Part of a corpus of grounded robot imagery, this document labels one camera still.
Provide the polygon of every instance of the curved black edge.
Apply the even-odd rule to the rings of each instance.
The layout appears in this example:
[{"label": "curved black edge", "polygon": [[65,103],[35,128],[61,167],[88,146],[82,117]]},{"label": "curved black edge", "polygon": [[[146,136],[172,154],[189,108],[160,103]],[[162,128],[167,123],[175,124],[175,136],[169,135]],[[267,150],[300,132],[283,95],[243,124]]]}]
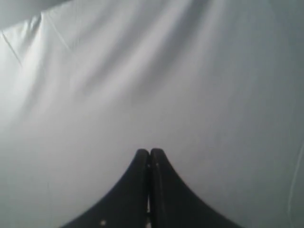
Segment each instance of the curved black edge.
[{"label": "curved black edge", "polygon": [[91,209],[62,228],[144,228],[147,220],[149,153],[137,151],[122,178]]},{"label": "curved black edge", "polygon": [[151,151],[151,179],[152,227],[240,228],[201,201],[178,176],[161,149]]}]

